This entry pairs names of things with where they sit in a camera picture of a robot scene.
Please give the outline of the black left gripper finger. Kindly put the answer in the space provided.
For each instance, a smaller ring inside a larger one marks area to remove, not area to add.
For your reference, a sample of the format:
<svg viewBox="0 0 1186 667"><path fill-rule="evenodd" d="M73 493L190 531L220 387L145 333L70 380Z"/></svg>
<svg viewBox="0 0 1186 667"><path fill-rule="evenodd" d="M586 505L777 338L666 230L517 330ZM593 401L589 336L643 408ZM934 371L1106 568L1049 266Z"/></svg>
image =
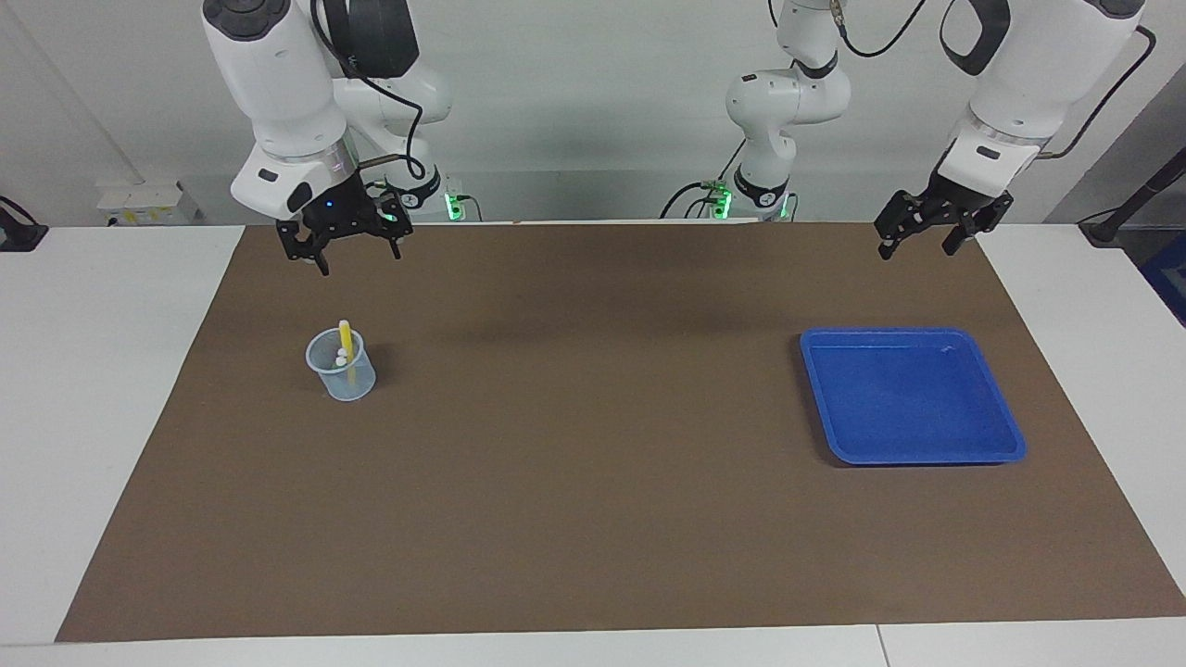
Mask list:
<svg viewBox="0 0 1186 667"><path fill-rule="evenodd" d="M878 254L882 260L893 258L903 241L917 233L927 231L931 227L930 215L933 212L931 202L923 195L906 193L899 190L890 196L881 212L874 220L876 235L880 237Z"/></svg>
<svg viewBox="0 0 1186 667"><path fill-rule="evenodd" d="M991 199L987 207L954 207L954 228L944 239L940 248L951 258L962 244L978 236L978 233L995 231L1013 203L1012 193L1002 193Z"/></svg>

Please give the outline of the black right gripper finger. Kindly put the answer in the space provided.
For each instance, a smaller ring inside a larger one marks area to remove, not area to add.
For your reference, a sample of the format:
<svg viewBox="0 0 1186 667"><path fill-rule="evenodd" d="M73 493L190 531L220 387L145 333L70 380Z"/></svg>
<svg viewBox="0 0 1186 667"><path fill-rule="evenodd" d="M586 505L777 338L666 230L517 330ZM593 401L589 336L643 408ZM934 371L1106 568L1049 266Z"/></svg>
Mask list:
<svg viewBox="0 0 1186 667"><path fill-rule="evenodd" d="M327 223L323 220L278 220L276 231L289 260L313 263L323 277L330 275L329 262L323 256L331 240Z"/></svg>
<svg viewBox="0 0 1186 667"><path fill-rule="evenodd" d="M374 198L374 237L385 239L390 246L393 258L402 258L401 242L410 236L410 214L403 207L397 190L385 188Z"/></svg>

